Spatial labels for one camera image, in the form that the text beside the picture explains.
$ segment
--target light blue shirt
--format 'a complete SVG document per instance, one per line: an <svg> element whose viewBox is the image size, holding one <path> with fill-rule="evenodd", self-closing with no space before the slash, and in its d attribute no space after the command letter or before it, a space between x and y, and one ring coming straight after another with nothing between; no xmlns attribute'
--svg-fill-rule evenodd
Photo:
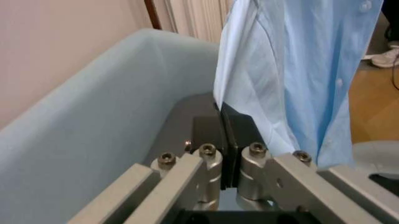
<svg viewBox="0 0 399 224"><path fill-rule="evenodd" d="M214 97L254 119L274 155L352 164L348 90L382 0L236 0Z"/></svg>

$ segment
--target hex socket screw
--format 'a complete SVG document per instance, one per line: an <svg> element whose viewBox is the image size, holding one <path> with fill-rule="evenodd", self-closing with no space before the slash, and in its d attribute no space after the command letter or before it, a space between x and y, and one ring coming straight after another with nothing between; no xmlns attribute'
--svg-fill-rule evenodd
<svg viewBox="0 0 399 224"><path fill-rule="evenodd" d="M312 161L312 157L307 152L302 150L297 150L293 152L292 155L304 164L310 164L310 162Z"/></svg>
<svg viewBox="0 0 399 224"><path fill-rule="evenodd" d="M161 169L169 170L176 164L176 155L170 152L162 153L158 157L158 166Z"/></svg>
<svg viewBox="0 0 399 224"><path fill-rule="evenodd" d="M263 158L266 155L266 146L260 142L253 142L249 145L249 154L255 158Z"/></svg>
<svg viewBox="0 0 399 224"><path fill-rule="evenodd" d="M199 155L203 159L213 159L216 156L216 147L213 144L205 143L199 147Z"/></svg>

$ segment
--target white sneaker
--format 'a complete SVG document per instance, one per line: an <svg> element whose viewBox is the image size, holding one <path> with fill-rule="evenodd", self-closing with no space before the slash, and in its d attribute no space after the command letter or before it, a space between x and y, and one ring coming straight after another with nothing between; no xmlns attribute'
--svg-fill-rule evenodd
<svg viewBox="0 0 399 224"><path fill-rule="evenodd" d="M380 68L391 68L393 67L393 62L395 62L395 66L399 64L399 59L395 61L398 54L399 48L394 48L383 54L372 57L371 62L373 63L373 65Z"/></svg>

